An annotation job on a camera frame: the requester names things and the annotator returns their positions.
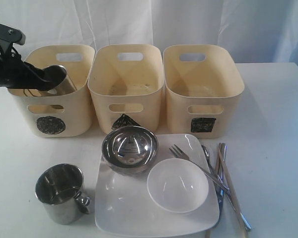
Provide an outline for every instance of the tabletop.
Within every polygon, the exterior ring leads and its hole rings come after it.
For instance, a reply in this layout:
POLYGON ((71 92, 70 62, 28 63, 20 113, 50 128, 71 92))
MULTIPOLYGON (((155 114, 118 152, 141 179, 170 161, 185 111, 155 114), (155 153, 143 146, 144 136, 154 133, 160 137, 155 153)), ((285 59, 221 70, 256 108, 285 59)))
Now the tabletop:
MULTIPOLYGON (((214 153, 219 142, 227 144, 226 163, 242 211, 253 226, 251 238, 298 238, 298 67, 236 65, 245 83, 237 111, 225 136, 201 142, 214 153)), ((164 133, 169 132, 162 120, 157 134, 164 133)), ((43 171, 71 163, 83 171, 86 190, 94 198, 104 137, 97 120, 77 137, 36 137, 7 90, 0 88, 0 237, 113 237, 97 228, 93 214, 67 226, 53 223, 34 195, 43 171)), ((211 237, 239 236, 236 216, 226 201, 211 237)), ((202 233, 184 237, 200 238, 202 233)))

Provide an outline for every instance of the white backdrop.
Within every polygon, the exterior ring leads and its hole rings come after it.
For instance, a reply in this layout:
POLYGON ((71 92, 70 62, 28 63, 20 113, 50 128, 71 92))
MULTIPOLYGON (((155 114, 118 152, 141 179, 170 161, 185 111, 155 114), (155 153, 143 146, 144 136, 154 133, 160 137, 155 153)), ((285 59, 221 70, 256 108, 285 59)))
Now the white backdrop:
POLYGON ((235 62, 296 62, 298 0, 0 0, 32 50, 52 44, 215 44, 235 62))

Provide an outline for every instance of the plastic bin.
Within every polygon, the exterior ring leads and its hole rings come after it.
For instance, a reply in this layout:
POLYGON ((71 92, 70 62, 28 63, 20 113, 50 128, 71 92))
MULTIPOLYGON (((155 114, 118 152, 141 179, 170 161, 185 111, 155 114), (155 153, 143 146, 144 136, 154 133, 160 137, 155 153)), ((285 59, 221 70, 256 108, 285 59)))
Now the plastic bin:
POLYGON ((164 51, 167 124, 172 133, 222 136, 244 91, 227 50, 178 45, 164 51))
POLYGON ((38 68, 63 65, 77 89, 66 95, 44 97, 33 89, 8 89, 35 135, 76 136, 89 129, 94 109, 87 79, 94 55, 95 50, 90 46, 59 45, 38 48, 27 57, 26 61, 38 68), (78 56, 78 59, 72 61, 73 56, 78 56), (58 58, 71 61, 59 61, 58 58))
POLYGON ((88 80, 97 118, 105 133, 124 125, 155 131, 159 124, 163 65, 151 45, 100 49, 88 80))

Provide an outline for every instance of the mug handle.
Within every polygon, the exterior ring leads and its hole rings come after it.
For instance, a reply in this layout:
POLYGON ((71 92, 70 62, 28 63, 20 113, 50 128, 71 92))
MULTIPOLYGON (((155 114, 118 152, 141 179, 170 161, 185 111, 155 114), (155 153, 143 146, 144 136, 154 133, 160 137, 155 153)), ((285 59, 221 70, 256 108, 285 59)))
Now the mug handle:
POLYGON ((80 210, 80 212, 85 214, 91 213, 91 209, 90 209, 91 199, 86 193, 80 191, 74 199, 76 204, 78 205, 78 209, 80 210))

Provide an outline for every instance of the steel bowl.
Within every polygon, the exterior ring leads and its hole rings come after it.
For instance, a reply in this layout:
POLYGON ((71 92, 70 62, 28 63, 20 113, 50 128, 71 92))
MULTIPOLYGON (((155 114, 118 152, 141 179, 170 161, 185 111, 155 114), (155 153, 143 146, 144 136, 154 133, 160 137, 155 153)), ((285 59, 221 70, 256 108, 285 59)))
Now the steel bowl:
POLYGON ((118 128, 110 132, 102 144, 106 164, 123 175, 135 175, 149 169, 157 152, 157 137, 141 126, 118 128))

